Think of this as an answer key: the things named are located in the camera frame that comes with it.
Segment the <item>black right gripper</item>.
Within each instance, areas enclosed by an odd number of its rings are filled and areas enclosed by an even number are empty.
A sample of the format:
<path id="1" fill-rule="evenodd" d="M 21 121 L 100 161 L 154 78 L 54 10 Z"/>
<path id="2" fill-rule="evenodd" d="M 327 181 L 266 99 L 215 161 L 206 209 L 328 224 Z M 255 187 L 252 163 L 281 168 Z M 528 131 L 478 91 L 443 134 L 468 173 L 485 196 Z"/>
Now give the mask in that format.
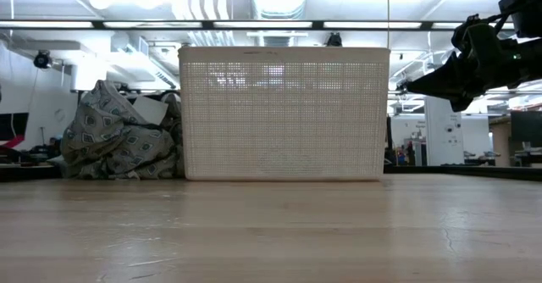
<path id="1" fill-rule="evenodd" d="M 486 91 L 541 79 L 541 40 L 518 43 L 496 40 L 485 46 L 474 44 L 463 61 L 453 53 L 444 65 L 417 80 L 407 82 L 405 90 L 450 100 L 453 112 L 466 110 Z"/>

